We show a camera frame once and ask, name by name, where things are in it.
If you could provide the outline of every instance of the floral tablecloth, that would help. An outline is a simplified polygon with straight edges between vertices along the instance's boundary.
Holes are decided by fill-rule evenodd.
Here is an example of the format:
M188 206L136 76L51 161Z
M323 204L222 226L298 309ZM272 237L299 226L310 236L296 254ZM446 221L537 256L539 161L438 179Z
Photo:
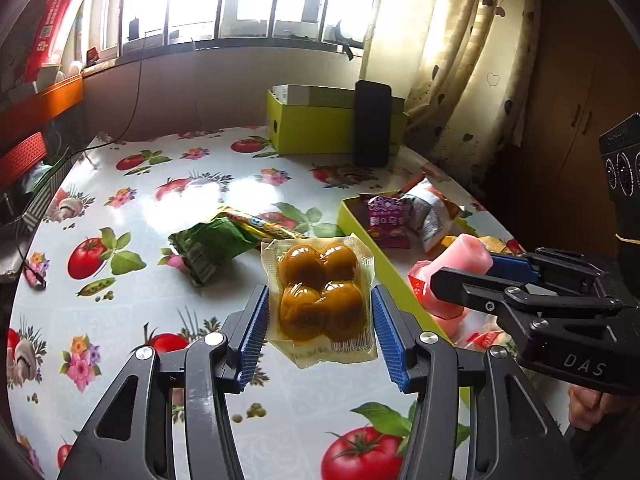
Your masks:
M311 236L331 236L341 199L399 189L420 168L463 207L465 228L516 243L460 186L407 148L387 168L363 170L348 156L279 157L263 128L229 128L87 152L28 254L47 287L32 288L29 272L21 277L10 325L9 402L33 465L56 478L76 431L133 349L185 346L218 329L265 282L259 254L250 251L218 269L211 285L194 288L169 249L169 234L228 205ZM390 257L406 274L424 254L414 247ZM323 459L336 435L366 426L377 416L372 412L402 422L414 400L390 382L382 358L300 370L269 344L251 385L227 396L242 469L255 480L347 478L340 461ZM174 390L177 477L188 478L181 402ZM463 404L460 422L468 423ZM385 437L385 449L401 442L401 435ZM466 449L466 442L458 448L457 478L465 475ZM394 470L400 459L392 452L385 457L373 466ZM360 477L370 476L373 466L362 466ZM375 478L385 480L379 473Z

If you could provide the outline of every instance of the window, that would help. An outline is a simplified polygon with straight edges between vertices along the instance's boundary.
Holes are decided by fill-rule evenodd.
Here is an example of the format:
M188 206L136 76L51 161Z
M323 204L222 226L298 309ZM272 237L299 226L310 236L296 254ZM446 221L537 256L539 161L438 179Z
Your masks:
M126 54L224 38L287 38L359 46L373 0L88 0L88 46Z

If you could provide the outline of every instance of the blue gripper pad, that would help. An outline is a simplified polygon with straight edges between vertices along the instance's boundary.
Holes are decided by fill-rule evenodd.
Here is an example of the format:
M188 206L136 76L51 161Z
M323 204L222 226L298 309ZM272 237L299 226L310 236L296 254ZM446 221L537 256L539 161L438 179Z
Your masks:
M517 256L501 256L492 254L493 267L487 271L487 276L502 278L518 283L536 284L540 279L538 273L531 268L529 262Z
M402 392L406 393L405 390L409 386L409 375L406 372L404 347L386 310L385 302L375 288L371 291L371 306L373 325L380 348L382 348L382 355L385 357L389 378L398 385Z
M263 294L258 300L258 308L254 312L254 316L249 325L244 342L240 347L240 374L238 382L241 390L254 377L255 367L258 364L260 350L264 343L264 335L267 333L269 326L269 289L265 287Z

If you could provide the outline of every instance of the red basket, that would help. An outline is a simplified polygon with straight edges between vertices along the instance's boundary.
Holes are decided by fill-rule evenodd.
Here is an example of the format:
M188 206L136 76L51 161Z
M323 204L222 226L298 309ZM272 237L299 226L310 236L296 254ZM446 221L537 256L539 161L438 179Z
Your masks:
M23 140L0 158L0 193L9 189L13 183L29 171L34 164L47 155L42 133L38 132Z

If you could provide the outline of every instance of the brown marinated egg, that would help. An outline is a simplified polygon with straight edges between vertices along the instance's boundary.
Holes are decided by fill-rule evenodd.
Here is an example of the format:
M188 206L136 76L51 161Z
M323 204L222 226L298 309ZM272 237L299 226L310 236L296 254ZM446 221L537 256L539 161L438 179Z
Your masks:
M355 279L358 259L347 246L329 244L320 254L320 259L328 282L349 282Z
M305 285L288 286L280 302L280 330L293 341L308 341L322 333L324 309L317 290Z
M283 286L304 283L322 290L327 282L320 253L309 245L296 245L287 251L279 263L280 282Z
M329 282L318 302L324 309L324 333L335 342L356 337L367 322L362 292L353 282Z

